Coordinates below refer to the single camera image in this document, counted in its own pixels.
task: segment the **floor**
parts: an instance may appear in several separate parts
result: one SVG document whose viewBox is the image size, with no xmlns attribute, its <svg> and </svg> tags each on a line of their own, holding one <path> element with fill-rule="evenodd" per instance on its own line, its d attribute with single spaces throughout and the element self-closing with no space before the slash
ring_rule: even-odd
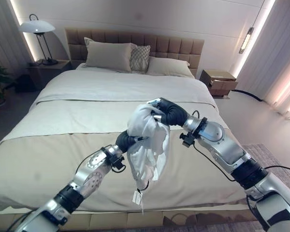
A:
<svg viewBox="0 0 290 232">
<path fill-rule="evenodd" d="M 215 99 L 220 115 L 241 144 L 264 144 L 290 167 L 290 120 L 285 120 L 267 103 L 230 92 L 230 99 Z"/>
<path fill-rule="evenodd" d="M 39 92 L 15 93 L 6 91 L 6 103 L 0 107 L 0 141 L 27 114 Z"/>
<path fill-rule="evenodd" d="M 0 140 L 26 115 L 38 94 L 8 91 L 7 102 L 0 108 Z M 221 117 L 241 144 L 262 143 L 282 165 L 290 167 L 290 120 L 268 104 L 239 92 L 215 101 Z"/>
</svg>

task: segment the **black lamp base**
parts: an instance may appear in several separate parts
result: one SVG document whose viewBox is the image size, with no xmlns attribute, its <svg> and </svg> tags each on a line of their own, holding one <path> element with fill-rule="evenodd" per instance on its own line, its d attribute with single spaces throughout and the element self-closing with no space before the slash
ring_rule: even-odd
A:
<svg viewBox="0 0 290 232">
<path fill-rule="evenodd" d="M 55 65 L 58 64 L 58 60 L 48 58 L 47 60 L 43 59 L 43 65 Z"/>
</svg>

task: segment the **silver robot arm segment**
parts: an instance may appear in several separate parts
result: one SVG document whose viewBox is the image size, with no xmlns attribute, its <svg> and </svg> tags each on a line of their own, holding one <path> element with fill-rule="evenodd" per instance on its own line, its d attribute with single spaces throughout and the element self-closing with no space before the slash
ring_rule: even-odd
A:
<svg viewBox="0 0 290 232">
<path fill-rule="evenodd" d="M 189 147 L 197 139 L 214 160 L 244 188 L 247 196 L 255 201 L 253 213 L 263 228 L 276 232 L 290 231 L 290 189 L 273 173 L 261 167 L 245 150 L 231 139 L 223 127 L 196 118 L 183 108 L 164 98 L 148 102 L 165 113 L 153 117 L 167 125 L 180 125 L 187 131 L 181 134 L 183 145 Z"/>
</svg>

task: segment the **wall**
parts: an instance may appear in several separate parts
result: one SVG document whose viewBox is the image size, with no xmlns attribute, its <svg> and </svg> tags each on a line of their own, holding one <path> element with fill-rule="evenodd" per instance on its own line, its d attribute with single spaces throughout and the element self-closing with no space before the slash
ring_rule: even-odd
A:
<svg viewBox="0 0 290 232">
<path fill-rule="evenodd" d="M 237 89 L 265 99 L 283 72 L 290 70 L 289 64 L 290 0 L 276 0 L 258 41 L 239 73 Z"/>
<path fill-rule="evenodd" d="M 27 72 L 26 65 L 30 60 L 13 12 L 7 1 L 0 0 L 0 66 L 5 67 L 12 78 L 17 78 Z"/>
<path fill-rule="evenodd" d="M 197 73 L 202 69 L 229 70 L 253 25 L 263 0 L 11 0 L 19 21 L 34 13 L 56 27 L 63 46 L 53 44 L 53 56 L 66 58 L 64 27 L 139 31 L 204 39 Z M 36 39 L 37 57 L 42 57 Z"/>
</svg>

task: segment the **robotic arm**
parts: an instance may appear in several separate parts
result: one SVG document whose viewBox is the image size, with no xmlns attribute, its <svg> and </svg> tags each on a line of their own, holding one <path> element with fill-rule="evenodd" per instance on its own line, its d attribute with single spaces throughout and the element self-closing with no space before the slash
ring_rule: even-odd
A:
<svg viewBox="0 0 290 232">
<path fill-rule="evenodd" d="M 232 140 L 221 125 L 207 118 L 198 119 L 183 108 L 163 98 L 148 102 L 165 114 L 153 117 L 166 125 L 179 125 L 187 134 L 181 134 L 183 145 L 194 140 L 210 151 L 214 160 L 244 188 L 247 196 L 256 202 L 253 214 L 269 232 L 290 231 L 290 189 L 274 174 L 267 172 L 245 150 Z M 76 171 L 73 180 L 53 199 L 30 214 L 16 232 L 56 232 L 64 225 L 78 206 L 100 186 L 110 171 L 121 172 L 122 154 L 130 146 L 143 140 L 130 137 L 127 131 L 119 135 L 115 145 L 102 147 L 93 153 Z"/>
<path fill-rule="evenodd" d="M 264 230 L 290 231 L 290 189 L 273 173 L 261 167 L 226 133 L 223 127 L 207 118 L 198 119 L 183 108 L 163 98 L 148 102 L 165 113 L 153 117 L 167 125 L 179 125 L 187 134 L 181 134 L 183 145 L 194 140 L 205 147 L 214 160 L 244 188 L 246 195 L 256 202 L 252 213 Z"/>
<path fill-rule="evenodd" d="M 56 232 L 58 225 L 64 225 L 78 206 L 101 184 L 104 176 L 110 171 L 116 173 L 125 170 L 122 156 L 130 146 L 143 137 L 130 137 L 127 131 L 122 132 L 115 145 L 102 147 L 93 153 L 85 164 L 76 170 L 73 180 L 53 199 L 31 213 L 21 223 L 16 232 Z"/>
</svg>

